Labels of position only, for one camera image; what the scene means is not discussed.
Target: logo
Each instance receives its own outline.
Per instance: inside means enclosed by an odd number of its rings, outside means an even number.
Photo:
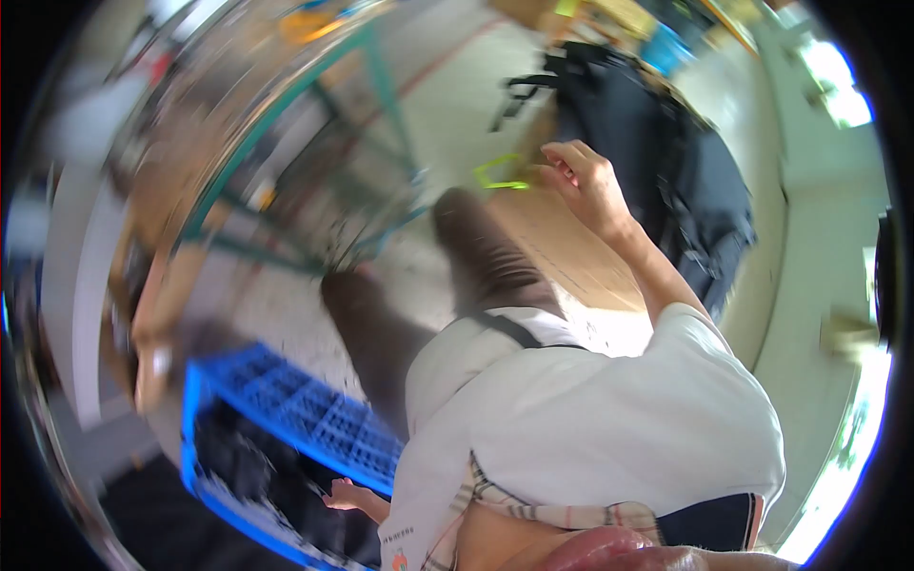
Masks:
[[[394,554],[394,571],[406,571],[406,556],[403,555],[403,549],[398,549]]]

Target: blue plastic crate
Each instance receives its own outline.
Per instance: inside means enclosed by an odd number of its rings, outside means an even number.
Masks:
[[[185,378],[181,478],[210,510],[287,558],[317,569],[344,564],[304,544],[269,508],[235,498],[207,479],[194,446],[197,415],[223,400],[300,453],[373,490],[391,495],[402,443],[371,409],[295,368],[262,344],[191,361]]]

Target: plaid shirt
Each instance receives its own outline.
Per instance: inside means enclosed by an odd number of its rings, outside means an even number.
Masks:
[[[737,499],[741,495],[729,496],[723,500]],[[751,549],[755,545],[763,505],[763,500],[758,494],[745,495],[749,497],[750,508],[742,550]],[[667,545],[654,512],[643,503],[620,502],[608,506],[532,505],[486,478],[475,455],[471,452],[460,491],[451,502],[448,515],[436,533],[438,539],[426,554],[421,571],[456,570],[457,532],[460,530],[463,516],[471,502],[480,503],[487,509],[508,517],[548,523],[567,530],[620,525],[644,535],[654,545]]]

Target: hand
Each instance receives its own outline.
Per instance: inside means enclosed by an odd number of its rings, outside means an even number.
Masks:
[[[554,166],[540,166],[546,184],[565,199],[572,214],[610,246],[636,225],[612,164],[581,141],[547,143],[543,154]]]
[[[333,481],[330,488],[330,495],[323,496],[324,505],[335,510],[354,510],[361,509],[361,500],[364,496],[365,488],[356,486],[348,478],[341,478]]]

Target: yellow-green clip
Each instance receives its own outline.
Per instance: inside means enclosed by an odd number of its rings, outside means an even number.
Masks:
[[[503,183],[496,183],[496,182],[493,182],[491,178],[489,178],[488,174],[485,173],[485,171],[489,170],[493,166],[507,163],[508,161],[515,161],[519,158],[520,158],[520,155],[517,153],[509,153],[509,154],[506,154],[505,156],[500,156],[493,161],[489,161],[486,164],[480,164],[479,166],[474,168],[473,175],[476,177],[476,181],[479,182],[479,186],[481,186],[482,188],[513,188],[515,190],[527,190],[530,187],[530,185],[528,185],[524,181],[515,180],[515,181],[507,181],[507,182],[503,182]]]

